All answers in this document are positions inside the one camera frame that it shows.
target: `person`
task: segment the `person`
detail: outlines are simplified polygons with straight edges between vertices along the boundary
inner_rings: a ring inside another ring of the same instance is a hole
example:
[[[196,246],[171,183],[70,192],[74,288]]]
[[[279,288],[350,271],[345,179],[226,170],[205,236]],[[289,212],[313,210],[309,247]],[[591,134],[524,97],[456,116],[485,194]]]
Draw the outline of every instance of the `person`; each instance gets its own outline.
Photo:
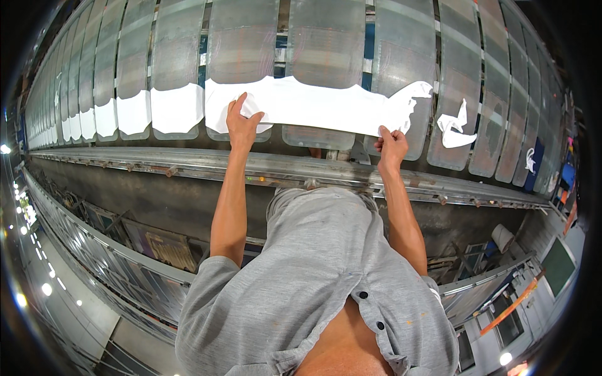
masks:
[[[342,188],[276,190],[263,251],[241,269],[244,171],[258,112],[228,106],[232,150],[199,266],[179,318],[188,375],[451,375],[454,328],[427,276],[424,239],[400,175],[403,133],[375,144],[389,240],[372,197]]]

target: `orange bar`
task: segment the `orange bar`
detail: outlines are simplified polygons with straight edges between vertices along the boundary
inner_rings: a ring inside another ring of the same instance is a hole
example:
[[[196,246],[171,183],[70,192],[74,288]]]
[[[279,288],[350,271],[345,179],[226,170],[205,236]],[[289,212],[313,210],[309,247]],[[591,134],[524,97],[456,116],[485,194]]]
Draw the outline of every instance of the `orange bar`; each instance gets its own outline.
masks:
[[[501,315],[496,317],[495,320],[491,321],[491,323],[489,325],[487,325],[483,330],[481,330],[481,336],[484,336],[488,331],[495,328],[497,326],[497,324],[501,323],[502,320],[504,320],[506,317],[508,317],[508,315],[510,315],[518,307],[518,305],[521,304],[523,302],[523,300],[525,300],[529,296],[529,294],[531,294],[531,291],[533,291],[533,289],[535,289],[537,287],[537,282],[541,279],[541,277],[544,276],[544,274],[545,274],[545,269],[543,269],[541,271],[541,273],[539,273],[531,281],[531,283],[529,283],[529,285],[527,286],[525,291],[523,291],[521,296],[519,296],[518,299],[516,299],[516,301],[514,303],[512,303],[512,305],[510,307],[506,308],[504,310],[504,312],[501,313]]]

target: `fluorescent light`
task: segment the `fluorescent light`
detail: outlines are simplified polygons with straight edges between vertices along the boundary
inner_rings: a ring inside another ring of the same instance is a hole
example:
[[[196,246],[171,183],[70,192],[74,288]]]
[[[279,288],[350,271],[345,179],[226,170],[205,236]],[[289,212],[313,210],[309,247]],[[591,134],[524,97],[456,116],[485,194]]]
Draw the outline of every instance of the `fluorescent light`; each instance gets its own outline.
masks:
[[[52,294],[52,287],[50,287],[50,285],[49,285],[49,284],[47,284],[47,283],[44,283],[44,284],[42,285],[42,292],[43,292],[44,294],[46,294],[46,296],[47,296],[47,297],[49,297],[49,296],[50,296],[50,294]]]
[[[505,366],[508,363],[510,363],[512,361],[512,354],[511,353],[503,353],[500,356],[500,364]]]
[[[63,290],[66,290],[67,288],[65,287],[65,285],[63,284],[63,281],[61,281],[61,279],[59,277],[57,277],[57,281],[58,284],[61,285],[61,287],[63,288]]]
[[[17,303],[19,303],[19,306],[25,307],[27,305],[27,299],[25,299],[25,295],[17,294]]]

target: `hand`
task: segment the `hand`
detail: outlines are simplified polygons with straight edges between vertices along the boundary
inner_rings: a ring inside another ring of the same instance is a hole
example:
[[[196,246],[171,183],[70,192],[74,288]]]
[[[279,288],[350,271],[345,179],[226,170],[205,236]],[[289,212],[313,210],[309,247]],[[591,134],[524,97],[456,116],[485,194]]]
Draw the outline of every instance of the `hand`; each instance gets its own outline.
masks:
[[[265,115],[263,112],[258,112],[249,119],[242,116],[240,109],[243,107],[245,99],[247,99],[246,92],[238,100],[233,100],[228,105],[226,126],[228,126],[230,146],[233,152],[250,152],[251,146],[255,142],[257,124]]]
[[[381,173],[384,171],[399,173],[402,160],[408,152],[406,136],[400,131],[391,133],[385,126],[380,126],[379,130],[381,137],[374,143],[374,147],[380,152],[378,169]]]

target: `gray button-up shirt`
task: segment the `gray button-up shirt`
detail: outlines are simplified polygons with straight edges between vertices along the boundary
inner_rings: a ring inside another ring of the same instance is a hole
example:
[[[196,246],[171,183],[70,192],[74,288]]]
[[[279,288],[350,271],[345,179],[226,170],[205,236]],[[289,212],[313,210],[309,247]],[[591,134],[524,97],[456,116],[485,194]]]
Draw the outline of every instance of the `gray button-up shirt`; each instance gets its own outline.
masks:
[[[224,256],[199,267],[179,320],[189,375],[294,373],[351,296],[396,375],[451,375],[458,341],[436,283],[393,250],[383,222],[340,188],[270,203],[262,253],[244,269]]]

